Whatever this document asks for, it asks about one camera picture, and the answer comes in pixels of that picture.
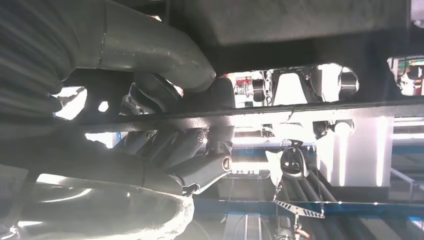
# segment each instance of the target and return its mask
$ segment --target mounting hole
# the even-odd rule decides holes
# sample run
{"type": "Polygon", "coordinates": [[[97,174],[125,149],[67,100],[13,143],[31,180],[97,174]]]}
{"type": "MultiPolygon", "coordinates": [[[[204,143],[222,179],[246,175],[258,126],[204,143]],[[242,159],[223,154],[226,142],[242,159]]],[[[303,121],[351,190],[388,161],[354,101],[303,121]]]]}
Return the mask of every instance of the mounting hole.
{"type": "Polygon", "coordinates": [[[230,171],[231,170],[231,164],[232,164],[232,159],[231,159],[231,157],[229,157],[229,156],[225,156],[223,159],[222,159],[222,169],[224,170],[224,171],[226,171],[226,172],[228,172],[228,171],[230,171]]]}
{"type": "Polygon", "coordinates": [[[62,110],[55,113],[57,117],[67,120],[74,119],[84,108],[87,99],[87,90],[82,86],[68,86],[62,88],[59,94],[52,95],[62,104],[62,110]]]}
{"type": "Polygon", "coordinates": [[[103,113],[106,112],[108,108],[109,108],[109,104],[107,101],[102,101],[100,105],[98,106],[98,110],[103,113]]]}

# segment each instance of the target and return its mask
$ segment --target metal frame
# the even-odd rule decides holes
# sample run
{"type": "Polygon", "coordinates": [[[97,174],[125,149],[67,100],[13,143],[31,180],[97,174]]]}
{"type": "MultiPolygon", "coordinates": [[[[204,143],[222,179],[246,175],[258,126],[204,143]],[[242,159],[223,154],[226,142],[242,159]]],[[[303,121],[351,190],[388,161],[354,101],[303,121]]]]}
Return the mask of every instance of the metal frame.
{"type": "Polygon", "coordinates": [[[251,127],[257,124],[297,123],[380,116],[416,117],[424,115],[424,98],[405,97],[386,102],[328,102],[226,109],[207,112],[146,114],[108,117],[80,122],[86,133],[147,131],[164,128],[192,129],[210,126],[251,127]]]}
{"type": "Polygon", "coordinates": [[[409,183],[409,202],[412,203],[414,201],[414,191],[415,189],[419,189],[421,191],[424,192],[424,184],[419,184],[416,183],[416,181],[412,178],[410,178],[409,176],[401,173],[400,171],[396,170],[396,169],[391,169],[390,172],[394,175],[396,175],[397,177],[399,177],[400,179],[406,181],[407,183],[409,183]]]}

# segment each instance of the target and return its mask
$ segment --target black cable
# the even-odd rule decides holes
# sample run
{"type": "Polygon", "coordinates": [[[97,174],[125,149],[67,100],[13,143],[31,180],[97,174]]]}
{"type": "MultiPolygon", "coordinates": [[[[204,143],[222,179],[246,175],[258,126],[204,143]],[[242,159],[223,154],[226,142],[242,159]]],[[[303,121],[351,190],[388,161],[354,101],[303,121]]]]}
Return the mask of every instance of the black cable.
{"type": "Polygon", "coordinates": [[[192,221],[194,224],[196,224],[196,226],[198,226],[198,228],[200,228],[200,230],[204,233],[204,235],[206,236],[206,238],[208,240],[212,240],[211,236],[209,236],[208,232],[205,230],[205,228],[200,225],[199,223],[197,223],[195,220],[192,221]]]}
{"type": "Polygon", "coordinates": [[[239,229],[239,225],[240,225],[240,223],[242,222],[242,219],[244,219],[245,217],[247,217],[247,214],[245,214],[244,216],[242,216],[242,217],[238,220],[237,224],[235,225],[234,233],[232,234],[232,239],[233,239],[233,240],[234,240],[234,239],[236,239],[236,232],[237,232],[237,229],[239,229]]]}
{"type": "Polygon", "coordinates": [[[227,202],[226,202],[225,215],[224,215],[224,218],[221,220],[221,223],[223,223],[225,220],[227,220],[227,217],[228,217],[228,209],[229,209],[229,207],[230,207],[230,199],[231,199],[231,195],[232,195],[232,193],[233,193],[233,187],[234,187],[234,179],[232,179],[231,188],[229,189],[228,200],[227,200],[227,202]]]}

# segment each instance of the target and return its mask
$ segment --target red component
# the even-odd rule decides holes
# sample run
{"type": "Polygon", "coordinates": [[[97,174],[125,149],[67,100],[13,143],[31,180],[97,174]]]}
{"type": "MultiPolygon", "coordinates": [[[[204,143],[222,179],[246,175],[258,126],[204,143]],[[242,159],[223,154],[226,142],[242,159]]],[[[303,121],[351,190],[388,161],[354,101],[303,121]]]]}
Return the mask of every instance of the red component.
{"type": "Polygon", "coordinates": [[[297,229],[296,233],[302,236],[304,239],[311,239],[311,235],[302,229],[297,229]]]}
{"type": "Polygon", "coordinates": [[[235,84],[237,86],[243,86],[244,84],[252,84],[252,79],[251,78],[236,79],[235,84]]]}

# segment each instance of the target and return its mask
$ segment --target bolt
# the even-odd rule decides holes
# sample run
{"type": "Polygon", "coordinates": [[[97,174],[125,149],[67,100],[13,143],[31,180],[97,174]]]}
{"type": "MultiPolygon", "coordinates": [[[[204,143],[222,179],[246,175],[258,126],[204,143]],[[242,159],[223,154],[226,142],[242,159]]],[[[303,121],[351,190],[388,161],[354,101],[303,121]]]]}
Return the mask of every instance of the bolt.
{"type": "Polygon", "coordinates": [[[154,131],[147,131],[145,133],[145,138],[146,138],[146,140],[150,140],[154,135],[155,135],[154,131]]]}
{"type": "Polygon", "coordinates": [[[200,144],[203,143],[203,141],[205,140],[205,132],[203,130],[197,131],[196,140],[200,144]]]}

